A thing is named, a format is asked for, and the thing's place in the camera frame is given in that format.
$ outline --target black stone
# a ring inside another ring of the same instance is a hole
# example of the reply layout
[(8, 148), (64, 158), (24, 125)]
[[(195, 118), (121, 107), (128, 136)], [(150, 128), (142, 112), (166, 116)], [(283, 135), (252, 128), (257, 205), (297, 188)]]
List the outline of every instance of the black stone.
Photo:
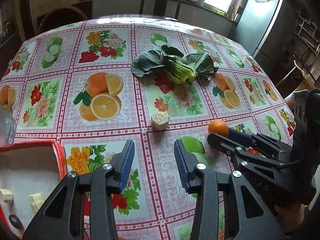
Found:
[(15, 228), (23, 229), (23, 225), (20, 219), (16, 215), (13, 215), (13, 214), (9, 215), (9, 221), (11, 225), (13, 225)]

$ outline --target plastic bottle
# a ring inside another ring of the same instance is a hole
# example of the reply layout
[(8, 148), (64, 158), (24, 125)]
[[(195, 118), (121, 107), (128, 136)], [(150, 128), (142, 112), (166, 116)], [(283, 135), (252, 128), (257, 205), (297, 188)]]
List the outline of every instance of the plastic bottle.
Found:
[(0, 147), (12, 144), (15, 133), (15, 122), (13, 117), (0, 107)]

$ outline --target silver screw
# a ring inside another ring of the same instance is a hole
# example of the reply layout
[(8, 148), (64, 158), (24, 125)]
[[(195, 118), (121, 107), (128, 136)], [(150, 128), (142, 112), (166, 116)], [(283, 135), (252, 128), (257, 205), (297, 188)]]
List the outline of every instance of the silver screw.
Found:
[(203, 164), (203, 163), (198, 163), (198, 164), (197, 164), (197, 168), (198, 168), (199, 170), (204, 170), (206, 167), (207, 167), (207, 166), (205, 166), (205, 164)]
[(239, 178), (239, 177), (241, 177), (241, 172), (233, 171), (232, 175), (235, 176), (236, 178)]
[(76, 172), (75, 171), (70, 171), (68, 174), (67, 174), (67, 177), (68, 178), (74, 178), (76, 176)]
[(111, 165), (110, 163), (105, 163), (105, 164), (102, 166), (102, 168), (103, 168), (104, 170), (110, 170), (110, 169), (112, 168), (112, 165)]

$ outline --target checkered tablecloth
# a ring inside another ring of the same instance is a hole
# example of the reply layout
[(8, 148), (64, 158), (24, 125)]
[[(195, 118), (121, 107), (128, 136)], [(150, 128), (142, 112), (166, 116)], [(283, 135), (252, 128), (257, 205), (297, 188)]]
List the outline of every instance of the checkered tablecloth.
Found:
[[(159, 35), (184, 54), (208, 52), (226, 82), (198, 78), (191, 86), (178, 86), (164, 75), (133, 76), (132, 60), (156, 47)], [(47, 46), (57, 41), (53, 38), (62, 40), (61, 52), (46, 66)], [(120, 102), (120, 112), (113, 119), (97, 119), (90, 115), (91, 108), (81, 109), (83, 105), (74, 103), (96, 73), (116, 75), (123, 81), (114, 97)], [(181, 186), (173, 155), (175, 140), (186, 135), (198, 138), (215, 170), (230, 173), (233, 166), (226, 155), (214, 153), (207, 144), (207, 125), (212, 119), (223, 118), (243, 133), (260, 132), (289, 144), (295, 127), (283, 98), (240, 44), (166, 20), (94, 19), (38, 35), (24, 42), (11, 61), (0, 89), (8, 86), (16, 93), (14, 103), (1, 102), (16, 120), (15, 143), (58, 141), (65, 148), (68, 171), (92, 171), (99, 161), (107, 162), (121, 151), (127, 139), (134, 141), (136, 154), (128, 185), (112, 199), (118, 235), (124, 239), (189, 239), (196, 198)], [(153, 131), (150, 123), (158, 110), (171, 117), (162, 132)], [(272, 128), (267, 120), (273, 120)], [(222, 194), (216, 215), (223, 239)], [(85, 228), (89, 231), (88, 216)]]

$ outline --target floral tablecloth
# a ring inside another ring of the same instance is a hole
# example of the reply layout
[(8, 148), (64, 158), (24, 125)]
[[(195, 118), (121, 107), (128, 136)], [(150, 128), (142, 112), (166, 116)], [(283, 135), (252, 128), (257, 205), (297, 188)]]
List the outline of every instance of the floral tablecloth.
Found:
[[(164, 75), (133, 76), (132, 60), (159, 41), (185, 54), (208, 52), (218, 74), (191, 86), (175, 85)], [(212, 119), (289, 144), (295, 128), (286, 103), (241, 45), (208, 30), (152, 18), (94, 19), (38, 35), (21, 46), (0, 90), (0, 105), (16, 120), (15, 143), (58, 141), (68, 171), (94, 171), (127, 139), (134, 141), (128, 185), (112, 197), (118, 235), (125, 239), (189, 239), (196, 198), (181, 186), (175, 140), (198, 138), (215, 170), (230, 173), (228, 158), (213, 154), (206, 142)], [(158, 110), (170, 115), (166, 131), (151, 128), (150, 117)], [(223, 239), (222, 194), (216, 215)]]

